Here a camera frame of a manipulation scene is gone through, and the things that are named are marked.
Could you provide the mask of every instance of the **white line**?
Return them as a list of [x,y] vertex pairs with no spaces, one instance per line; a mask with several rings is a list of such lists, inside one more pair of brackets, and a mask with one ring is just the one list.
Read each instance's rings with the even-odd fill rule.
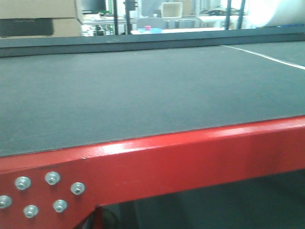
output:
[[249,50],[246,50],[246,49],[240,49],[240,48],[236,48],[236,47],[232,47],[232,46],[228,46],[228,45],[222,45],[222,46],[230,48],[230,49],[236,49],[236,50],[239,50],[239,51],[251,53],[251,54],[254,54],[254,55],[266,58],[266,59],[271,60],[271,61],[275,61],[275,62],[282,63],[282,64],[285,64],[285,65],[288,65],[288,66],[291,66],[291,67],[295,67],[295,68],[299,68],[299,69],[305,70],[304,66],[301,66],[301,65],[298,65],[298,64],[294,64],[294,63],[290,63],[290,62],[287,62],[287,61],[281,61],[281,60],[273,58],[271,56],[267,56],[267,55],[260,54],[260,53],[257,53],[257,52],[249,51]]

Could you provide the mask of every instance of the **hex bolt head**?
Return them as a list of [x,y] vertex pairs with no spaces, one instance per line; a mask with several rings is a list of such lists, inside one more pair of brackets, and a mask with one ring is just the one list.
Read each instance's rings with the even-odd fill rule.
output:
[[77,196],[84,193],[85,189],[86,189],[85,185],[81,182],[76,182],[73,185],[71,185],[71,192]]
[[15,180],[15,186],[18,190],[26,190],[31,186],[31,180],[28,177],[19,177]]
[[8,208],[12,203],[12,200],[8,196],[0,196],[0,209]]
[[58,199],[53,203],[53,208],[58,213],[63,212],[68,206],[68,203],[64,201],[63,199]]
[[61,176],[57,172],[49,172],[44,179],[49,185],[56,185],[61,180]]
[[23,210],[25,217],[29,218],[29,219],[36,216],[38,214],[38,212],[39,212],[39,209],[35,205],[28,205]]

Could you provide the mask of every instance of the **red steel beam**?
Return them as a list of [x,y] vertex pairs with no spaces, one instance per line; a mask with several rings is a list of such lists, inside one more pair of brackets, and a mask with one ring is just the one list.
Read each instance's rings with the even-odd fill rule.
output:
[[[0,158],[0,229],[68,229],[98,206],[305,168],[305,116]],[[46,173],[61,175],[58,184]],[[32,185],[19,191],[17,177]],[[82,182],[82,195],[70,186]],[[52,204],[68,203],[63,213]],[[28,219],[27,205],[39,213]]]

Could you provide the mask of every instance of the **blue object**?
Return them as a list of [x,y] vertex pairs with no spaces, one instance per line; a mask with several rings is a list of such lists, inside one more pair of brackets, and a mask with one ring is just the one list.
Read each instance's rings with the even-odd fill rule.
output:
[[145,30],[145,28],[139,28],[138,29],[141,33],[150,32],[152,34],[154,33],[162,33],[162,29],[159,28],[151,28],[151,30]]

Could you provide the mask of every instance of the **gray felt surface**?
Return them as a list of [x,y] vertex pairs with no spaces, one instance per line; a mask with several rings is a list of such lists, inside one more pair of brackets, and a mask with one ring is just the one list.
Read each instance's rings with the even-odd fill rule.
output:
[[[304,42],[237,47],[260,45],[304,63]],[[305,71],[220,46],[2,58],[0,156],[304,115],[304,88]]]

